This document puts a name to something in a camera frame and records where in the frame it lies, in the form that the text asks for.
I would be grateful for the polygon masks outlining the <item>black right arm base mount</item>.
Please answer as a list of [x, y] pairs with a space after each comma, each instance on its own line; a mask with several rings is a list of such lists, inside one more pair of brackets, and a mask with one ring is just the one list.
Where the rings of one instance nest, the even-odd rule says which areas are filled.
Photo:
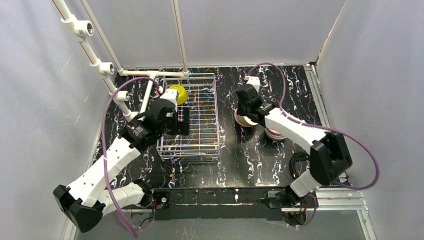
[[297, 197], [290, 191], [271, 190], [266, 192], [259, 202], [270, 209], [294, 208], [293, 211], [283, 211], [283, 221], [289, 227], [300, 227], [307, 221], [308, 203], [304, 197]]

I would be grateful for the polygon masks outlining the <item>yellow-green plastic bowl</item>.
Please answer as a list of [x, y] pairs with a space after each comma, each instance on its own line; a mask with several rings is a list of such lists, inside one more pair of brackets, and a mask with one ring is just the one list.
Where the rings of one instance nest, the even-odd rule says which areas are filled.
[[169, 89], [177, 90], [178, 97], [176, 100], [177, 105], [182, 105], [188, 100], [188, 93], [186, 89], [180, 84], [174, 84], [169, 87]]

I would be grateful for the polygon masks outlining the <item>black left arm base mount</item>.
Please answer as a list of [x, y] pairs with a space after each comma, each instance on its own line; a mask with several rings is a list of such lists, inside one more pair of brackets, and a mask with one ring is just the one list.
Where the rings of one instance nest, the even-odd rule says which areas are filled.
[[170, 207], [170, 193], [168, 191], [155, 191], [146, 194], [135, 210], [130, 213], [130, 220], [136, 230], [141, 230], [151, 224], [157, 211], [167, 210]]

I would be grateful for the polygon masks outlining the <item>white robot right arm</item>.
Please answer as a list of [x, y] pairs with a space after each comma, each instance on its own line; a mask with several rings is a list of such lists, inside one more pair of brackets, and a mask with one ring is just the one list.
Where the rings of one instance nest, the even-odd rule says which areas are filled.
[[309, 169], [275, 197], [284, 206], [295, 205], [309, 193], [334, 182], [353, 164], [344, 136], [312, 126], [281, 110], [276, 103], [263, 101], [252, 84], [236, 87], [237, 114], [266, 129], [276, 131], [299, 145], [309, 155]]

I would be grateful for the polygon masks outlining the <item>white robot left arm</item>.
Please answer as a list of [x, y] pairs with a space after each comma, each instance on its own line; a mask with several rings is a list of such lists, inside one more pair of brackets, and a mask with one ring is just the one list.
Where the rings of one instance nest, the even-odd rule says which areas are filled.
[[188, 122], [178, 120], [177, 101], [158, 98], [150, 108], [126, 123], [105, 153], [85, 173], [69, 185], [58, 185], [52, 192], [59, 209], [86, 233], [117, 209], [152, 201], [152, 186], [144, 180], [116, 188], [107, 184], [130, 162], [138, 158], [164, 135], [187, 132]]

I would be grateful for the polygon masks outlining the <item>beige ceramic bowl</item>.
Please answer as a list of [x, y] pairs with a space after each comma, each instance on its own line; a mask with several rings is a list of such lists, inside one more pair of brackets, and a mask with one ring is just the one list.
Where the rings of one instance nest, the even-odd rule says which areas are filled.
[[238, 109], [234, 111], [234, 119], [242, 127], [250, 128], [250, 127], [255, 127], [257, 125], [256, 122], [253, 122], [248, 117], [239, 115]]

